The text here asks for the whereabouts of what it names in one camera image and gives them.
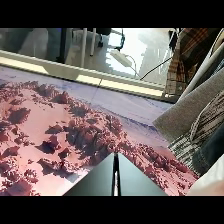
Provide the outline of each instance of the chair wheel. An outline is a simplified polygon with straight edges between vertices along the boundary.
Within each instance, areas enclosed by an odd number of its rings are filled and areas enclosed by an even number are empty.
[[[99,42],[98,47],[103,47],[103,42]]]

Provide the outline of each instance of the rocky terrain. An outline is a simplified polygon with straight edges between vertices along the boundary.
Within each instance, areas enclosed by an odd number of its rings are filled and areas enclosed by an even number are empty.
[[[125,130],[117,116],[53,85],[0,85],[1,195],[61,195],[74,185],[71,175],[80,180],[111,152],[123,153],[168,195],[185,195],[197,176]]]

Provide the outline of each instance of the brown plaid cloth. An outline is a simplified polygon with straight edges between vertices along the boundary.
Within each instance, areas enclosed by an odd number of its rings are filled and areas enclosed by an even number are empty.
[[[165,94],[180,96],[202,64],[221,28],[184,28],[171,60]]]

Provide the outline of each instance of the metal leg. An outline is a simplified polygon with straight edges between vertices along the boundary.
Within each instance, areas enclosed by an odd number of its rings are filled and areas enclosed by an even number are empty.
[[[82,53],[81,53],[81,65],[80,65],[81,68],[84,67],[85,50],[86,50],[86,37],[87,37],[87,28],[83,28]]]
[[[95,40],[96,40],[96,28],[93,28],[93,37],[92,37],[90,56],[93,56],[93,53],[94,53]]]

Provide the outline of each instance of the floor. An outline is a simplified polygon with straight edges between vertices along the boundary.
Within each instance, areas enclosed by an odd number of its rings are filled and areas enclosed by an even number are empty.
[[[4,34],[7,30],[8,28],[0,28],[0,49],[4,42]],[[113,28],[113,30],[121,32],[121,28]],[[172,52],[168,47],[169,30],[170,28],[124,28],[126,39],[121,52],[134,58],[136,70],[140,77],[172,56]],[[47,39],[46,29],[37,28],[27,37],[19,53],[44,58]],[[90,56],[91,40],[92,33],[88,32],[85,68],[135,78],[135,72],[131,68],[124,67],[110,55],[110,51],[114,47],[119,46],[121,40],[120,35],[111,33],[109,36],[104,36],[104,46],[102,48],[97,47],[99,42],[99,36],[97,35],[93,57]],[[77,30],[74,32],[74,38],[66,61],[67,64],[80,66],[81,42],[82,30]],[[164,86],[169,63],[170,61],[152,71],[144,78],[144,81]]]

